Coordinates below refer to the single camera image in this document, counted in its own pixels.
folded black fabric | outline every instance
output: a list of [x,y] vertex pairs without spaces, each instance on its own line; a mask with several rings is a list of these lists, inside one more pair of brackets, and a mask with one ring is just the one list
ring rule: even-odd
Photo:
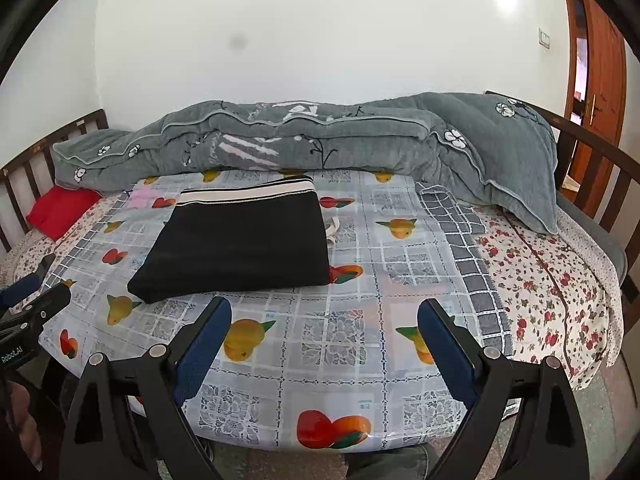
[[311,178],[300,176],[242,189],[183,191],[127,288],[153,303],[329,280],[318,196]]

doorway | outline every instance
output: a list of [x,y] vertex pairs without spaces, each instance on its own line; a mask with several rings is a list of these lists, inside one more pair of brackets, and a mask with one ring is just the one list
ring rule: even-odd
[[[594,0],[566,0],[570,70],[564,116],[617,146],[626,99],[625,41]],[[561,192],[574,200],[591,149],[578,142]],[[613,164],[603,159],[583,211],[593,217],[602,201]]]

yellow fruit print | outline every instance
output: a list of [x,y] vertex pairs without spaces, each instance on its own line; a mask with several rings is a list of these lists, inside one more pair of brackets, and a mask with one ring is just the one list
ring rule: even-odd
[[386,184],[391,180],[391,177],[394,176],[393,173],[374,173],[376,176],[376,180],[381,184]]
[[134,308],[142,304],[142,301],[133,301],[127,296],[118,296],[115,298],[111,294],[107,294],[109,302],[109,314],[107,315],[107,325],[113,326],[129,316]]
[[226,333],[225,355],[232,361],[246,361],[274,323],[275,320],[260,323],[255,319],[238,319]]
[[218,178],[221,171],[219,170],[207,170],[202,172],[202,181],[203,182],[213,182]]
[[427,345],[425,345],[424,339],[422,339],[417,326],[400,326],[396,328],[396,332],[403,335],[414,344],[415,352],[418,354],[418,359],[420,359],[420,361],[426,365],[434,364],[431,352],[429,352]]
[[411,220],[406,220],[404,218],[394,218],[389,222],[376,222],[376,224],[388,227],[391,231],[391,234],[395,238],[403,240],[404,238],[408,238],[409,235],[413,232],[416,220],[416,218],[412,218]]
[[104,232],[111,233],[115,231],[118,227],[120,227],[122,224],[124,224],[124,220],[121,220],[119,222],[107,222],[107,227],[104,228]]

door handle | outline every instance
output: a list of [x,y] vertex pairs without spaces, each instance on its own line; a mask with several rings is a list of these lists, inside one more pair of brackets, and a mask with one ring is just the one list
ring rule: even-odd
[[596,94],[593,95],[593,98],[591,98],[591,112],[589,113],[589,126],[591,126],[593,124],[593,115],[596,111]]

red pillow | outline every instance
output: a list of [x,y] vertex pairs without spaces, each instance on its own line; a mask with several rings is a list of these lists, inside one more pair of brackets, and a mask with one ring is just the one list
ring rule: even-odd
[[100,195],[93,189],[54,186],[36,200],[27,222],[56,241],[98,200]]

